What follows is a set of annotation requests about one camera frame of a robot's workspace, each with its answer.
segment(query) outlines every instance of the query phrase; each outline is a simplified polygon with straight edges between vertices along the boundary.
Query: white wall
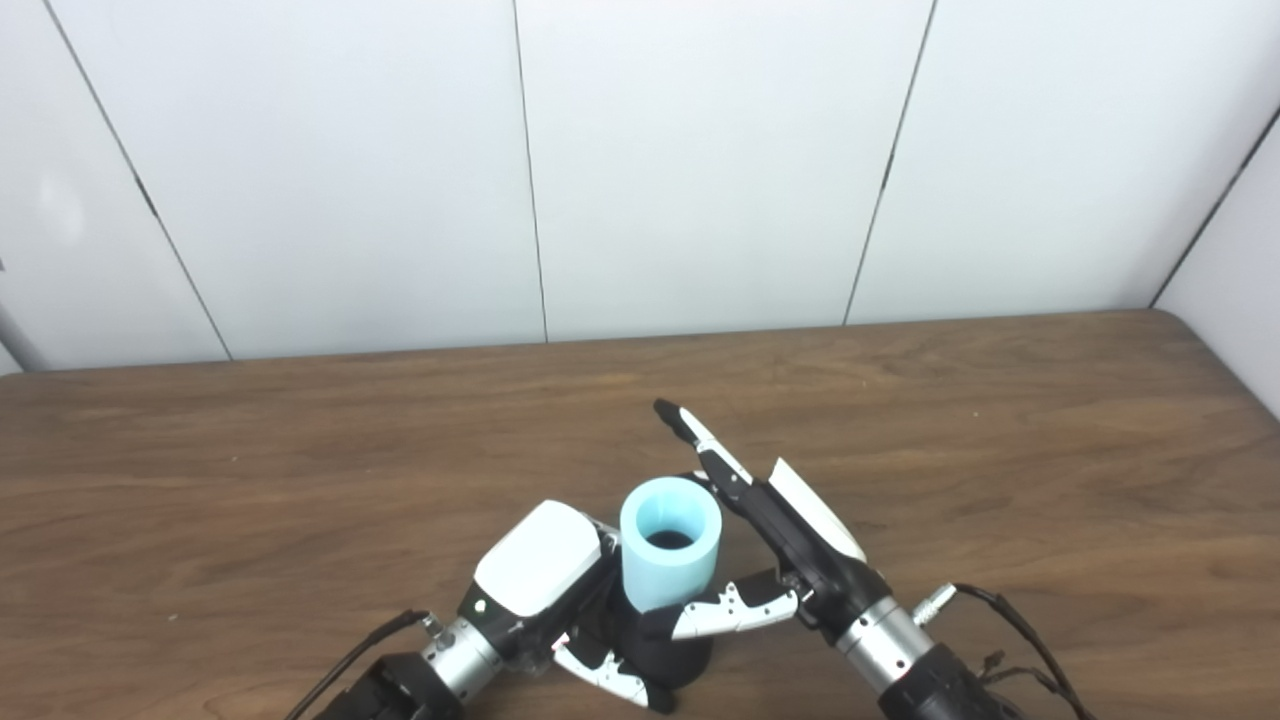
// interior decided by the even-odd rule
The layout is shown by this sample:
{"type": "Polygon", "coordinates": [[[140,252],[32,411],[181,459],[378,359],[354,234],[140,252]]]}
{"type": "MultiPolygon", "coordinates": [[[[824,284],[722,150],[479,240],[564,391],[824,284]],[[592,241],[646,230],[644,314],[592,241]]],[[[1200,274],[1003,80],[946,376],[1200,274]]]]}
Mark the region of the white wall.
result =
{"type": "Polygon", "coordinates": [[[12,375],[13,373],[20,373],[22,368],[14,361],[13,355],[0,345],[0,375],[12,375]]]}
{"type": "Polygon", "coordinates": [[[517,0],[550,340],[844,318],[928,0],[517,0]]]}
{"type": "Polygon", "coordinates": [[[225,360],[41,3],[0,3],[0,342],[31,369],[225,360]]]}
{"type": "Polygon", "coordinates": [[[1272,128],[1160,297],[1280,416],[1280,131],[1272,128]]]}
{"type": "Polygon", "coordinates": [[[1268,0],[51,5],[174,247],[0,5],[28,368],[1144,306],[1280,104],[1268,0]]]}
{"type": "Polygon", "coordinates": [[[1277,104],[1272,0],[941,0],[849,322],[1147,306],[1277,104]]]}
{"type": "Polygon", "coordinates": [[[236,357],[543,340],[509,0],[55,0],[236,357]]]}

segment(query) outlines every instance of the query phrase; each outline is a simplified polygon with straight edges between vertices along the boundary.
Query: wire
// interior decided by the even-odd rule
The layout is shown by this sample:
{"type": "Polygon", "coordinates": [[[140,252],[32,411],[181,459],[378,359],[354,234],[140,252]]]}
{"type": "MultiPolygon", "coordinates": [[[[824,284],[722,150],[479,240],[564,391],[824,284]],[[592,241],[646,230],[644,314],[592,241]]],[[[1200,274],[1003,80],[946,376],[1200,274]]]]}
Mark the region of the wire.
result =
{"type": "Polygon", "coordinates": [[[1062,685],[1059,685],[1053,680],[1053,678],[1046,675],[1044,671],[1041,670],[1039,667],[1010,667],[1007,670],[1001,670],[1000,673],[995,673],[992,675],[988,675],[987,678],[983,678],[982,684],[995,685],[996,683],[1007,680],[1009,678],[1012,678],[1015,675],[1030,675],[1036,678],[1036,680],[1039,684],[1044,685],[1044,689],[1047,689],[1048,692],[1053,694],[1062,694],[1062,685]]]}
{"type": "MultiPolygon", "coordinates": [[[[1094,717],[1094,715],[1084,707],[1084,703],[1080,702],[1080,697],[1076,694],[1075,688],[1071,685],[1071,680],[1066,678],[1066,673],[1062,670],[1062,666],[1057,664],[1057,660],[1053,657],[1053,653],[1050,652],[1048,646],[1044,644],[1044,641],[1039,639],[1039,635],[1036,633],[1036,629],[1032,628],[1030,623],[1028,623],[1027,619],[1023,618],[1021,614],[1019,614],[1018,610],[1015,610],[1014,606],[1007,600],[1005,600],[1005,596],[988,592],[979,587],[969,585],[965,583],[954,583],[954,584],[957,592],[963,592],[968,596],[977,597],[978,600],[991,606],[991,609],[995,610],[997,615],[1004,618],[1005,621],[1007,621],[1010,625],[1014,626],[1015,630],[1018,630],[1018,634],[1021,635],[1023,639],[1025,639],[1028,643],[1030,643],[1033,648],[1036,648],[1036,652],[1041,656],[1041,660],[1044,661],[1044,666],[1048,667],[1050,674],[1053,675],[1053,682],[1057,685],[1056,691],[1057,694],[1060,694],[1062,700],[1065,700],[1071,706],[1071,710],[1075,711],[1075,716],[1079,720],[1097,720],[1097,717],[1094,717]]],[[[1011,675],[1020,675],[1020,674],[1032,674],[1032,673],[1030,669],[1012,667],[1010,670],[1005,670],[1002,673],[996,673],[993,675],[987,676],[986,683],[988,684],[996,683],[1011,675]]],[[[1043,674],[1041,673],[1037,679],[1041,679],[1042,676],[1043,674]]]]}
{"type": "Polygon", "coordinates": [[[317,697],[324,694],[324,692],[329,689],[329,685],[332,685],[334,680],[340,678],[342,674],[346,673],[347,669],[351,667],[351,665],[356,662],[356,660],[358,660],[361,655],[369,651],[369,648],[392,637],[393,634],[403,630],[404,628],[410,628],[412,625],[416,625],[417,623],[421,623],[424,619],[426,619],[428,615],[430,615],[430,612],[426,612],[424,610],[406,610],[404,612],[401,612],[396,618],[392,618],[390,620],[375,628],[374,632],[369,633],[369,637],[360,641],[360,643],[356,644],[356,647],[351,648],[351,651],[347,655],[342,656],[342,660],[339,660],[338,664],[333,666],[333,669],[325,673],[324,678],[320,678],[320,682],[316,683],[316,687],[311,688],[311,691],[307,694],[302,696],[302,700],[300,700],[298,703],[293,706],[293,710],[291,710],[289,714],[284,716],[284,720],[298,720],[300,717],[302,717],[302,714],[306,712],[308,707],[311,707],[311,703],[315,702],[317,697]]]}

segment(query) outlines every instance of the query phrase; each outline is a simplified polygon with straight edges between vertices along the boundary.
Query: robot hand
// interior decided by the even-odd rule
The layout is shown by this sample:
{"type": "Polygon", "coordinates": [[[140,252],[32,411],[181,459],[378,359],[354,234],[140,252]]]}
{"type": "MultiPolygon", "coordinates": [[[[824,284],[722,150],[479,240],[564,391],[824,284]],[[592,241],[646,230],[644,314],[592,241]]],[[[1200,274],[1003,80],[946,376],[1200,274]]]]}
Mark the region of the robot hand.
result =
{"type": "Polygon", "coordinates": [[[536,674],[552,661],[641,707],[671,712],[671,693],[640,676],[585,623],[618,570],[616,529],[544,501],[480,560],[457,620],[445,626],[426,614],[426,648],[383,656],[316,720],[461,719],[463,705],[503,669],[536,674]]]}
{"type": "Polygon", "coordinates": [[[654,410],[698,452],[704,471],[685,477],[750,523],[778,565],[723,592],[646,612],[641,632],[648,637],[701,637],[799,618],[849,660],[890,720],[1020,719],[1016,707],[987,691],[995,676],[979,679],[924,632],[960,589],[983,597],[1012,623],[1055,674],[1055,680],[1038,675],[1042,684],[1068,700],[1078,717],[1092,719],[1047,648],[1002,597],[947,584],[914,612],[905,611],[845,524],[786,461],[777,461],[768,480],[753,478],[692,413],[666,400],[654,402],[654,410]]]}

